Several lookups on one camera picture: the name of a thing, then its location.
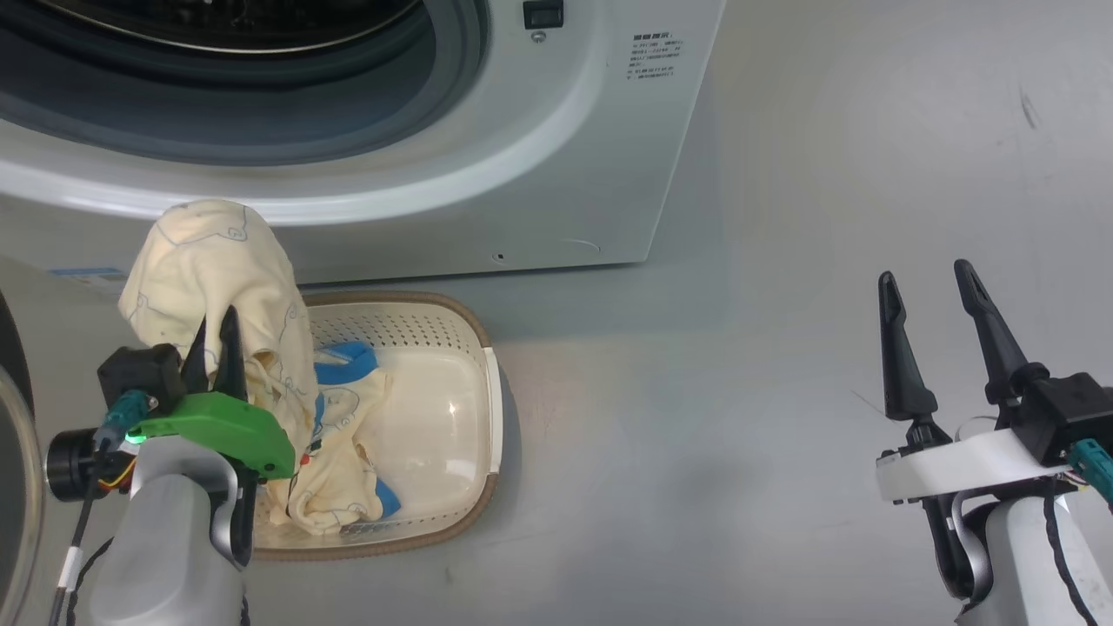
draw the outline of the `blue connector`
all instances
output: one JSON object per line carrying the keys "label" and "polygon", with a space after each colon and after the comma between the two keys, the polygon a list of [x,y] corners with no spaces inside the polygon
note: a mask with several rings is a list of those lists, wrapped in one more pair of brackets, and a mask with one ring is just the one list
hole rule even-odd
{"label": "blue connector", "polygon": [[93,436],[93,446],[99,447],[100,442],[108,440],[108,452],[119,450],[120,442],[128,431],[139,426],[139,422],[147,419],[150,413],[150,404],[147,394],[132,389],[124,392],[120,399],[112,404],[112,408],[105,414],[105,422],[97,429]]}
{"label": "blue connector", "polygon": [[1071,446],[1066,457],[1074,471],[1097,490],[1105,501],[1113,505],[1113,458],[1093,439],[1083,439]]}

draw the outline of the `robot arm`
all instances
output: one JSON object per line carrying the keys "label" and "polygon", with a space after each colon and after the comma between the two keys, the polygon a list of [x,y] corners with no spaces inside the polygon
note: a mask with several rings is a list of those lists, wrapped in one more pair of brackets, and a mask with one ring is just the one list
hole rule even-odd
{"label": "robot arm", "polygon": [[92,589],[92,624],[238,626],[244,584],[226,554],[230,507],[210,500],[216,489],[235,493],[230,463],[180,437],[152,439],[132,481]]}
{"label": "robot arm", "polygon": [[[294,449],[274,415],[247,402],[234,309],[220,339],[211,390],[204,322],[184,363],[169,345],[120,349],[98,370],[110,407],[105,423],[50,443],[50,489],[63,501],[83,499],[82,519],[106,495],[98,489],[106,467],[130,496],[92,590],[95,626],[247,623],[240,573],[252,558],[256,491],[293,476]],[[68,573],[80,566],[82,529],[79,521],[56,618],[65,593],[76,590]]]}
{"label": "robot arm", "polygon": [[[1113,466],[1113,400],[1089,374],[1052,379],[1030,363],[966,261],[955,263],[963,306],[974,317],[999,408],[996,430],[955,442],[932,413],[904,330],[906,311],[893,274],[878,282],[886,417],[910,421],[906,446],[877,460],[883,497],[920,503],[939,574],[964,600],[967,626],[1113,624],[1110,594],[1061,496],[1075,469],[1106,499]],[[993,496],[964,511],[965,501]]]}

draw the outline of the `label sticker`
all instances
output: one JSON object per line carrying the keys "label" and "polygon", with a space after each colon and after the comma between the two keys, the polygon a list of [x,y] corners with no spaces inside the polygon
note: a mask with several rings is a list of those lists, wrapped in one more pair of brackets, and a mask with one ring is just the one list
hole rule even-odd
{"label": "label sticker", "polygon": [[120,295],[128,275],[115,267],[81,267],[73,270],[51,270],[51,274],[69,278],[108,295]]}
{"label": "label sticker", "polygon": [[633,36],[627,80],[667,78],[676,74],[676,60],[684,47],[671,32],[648,32]]}

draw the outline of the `laundry basket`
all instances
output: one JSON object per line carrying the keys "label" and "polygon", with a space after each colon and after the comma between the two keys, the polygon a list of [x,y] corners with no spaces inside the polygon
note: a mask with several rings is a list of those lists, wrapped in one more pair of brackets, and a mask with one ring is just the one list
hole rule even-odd
{"label": "laundry basket", "polygon": [[336,292],[309,295],[316,348],[371,345],[393,379],[367,418],[378,476],[402,508],[391,517],[314,536],[255,518],[255,557],[328,560],[446,541],[479,518],[502,461],[502,389],[491,342],[459,302],[435,294]]}

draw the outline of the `basket rim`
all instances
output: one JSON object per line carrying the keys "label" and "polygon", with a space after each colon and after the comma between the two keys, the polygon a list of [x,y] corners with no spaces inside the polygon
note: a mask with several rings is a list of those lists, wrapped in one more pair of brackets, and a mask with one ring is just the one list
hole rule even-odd
{"label": "basket rim", "polygon": [[[467,325],[471,326],[471,329],[475,332],[475,335],[479,338],[480,346],[484,349],[491,348],[491,339],[486,334],[486,330],[483,327],[483,324],[480,323],[479,317],[476,317],[470,309],[461,304],[459,301],[446,295],[429,292],[366,290],[325,292],[308,294],[303,297],[305,300],[305,305],[311,309],[314,306],[328,306],[334,304],[375,304],[384,302],[401,304],[433,304],[436,306],[443,306],[444,309],[456,313],[463,317],[465,322],[467,322]],[[487,473],[486,480],[483,483],[483,491],[480,492],[479,500],[475,501],[475,505],[473,505],[467,513],[460,518],[459,521],[447,528],[437,530],[436,532],[418,535],[417,537],[407,537],[405,539],[394,539],[378,544],[363,544],[356,546],[334,546],[328,548],[255,548],[254,557],[265,561],[342,560],[404,552],[407,550],[415,550],[417,548],[442,544],[460,536],[462,532],[475,525],[480,515],[482,515],[483,510],[486,509],[489,503],[491,503],[491,498],[494,497],[495,485],[498,482],[498,473]]]}
{"label": "basket rim", "polygon": [[486,329],[483,327],[483,324],[480,323],[479,317],[472,313],[472,310],[461,304],[460,301],[439,293],[368,290],[316,293],[305,295],[303,299],[305,300],[305,305],[311,309],[314,306],[328,306],[333,304],[375,304],[382,302],[395,302],[400,304],[433,304],[436,306],[443,306],[444,309],[460,315],[465,322],[467,322],[467,325],[475,331],[475,335],[480,340],[480,348],[491,348],[491,338],[487,335]]}

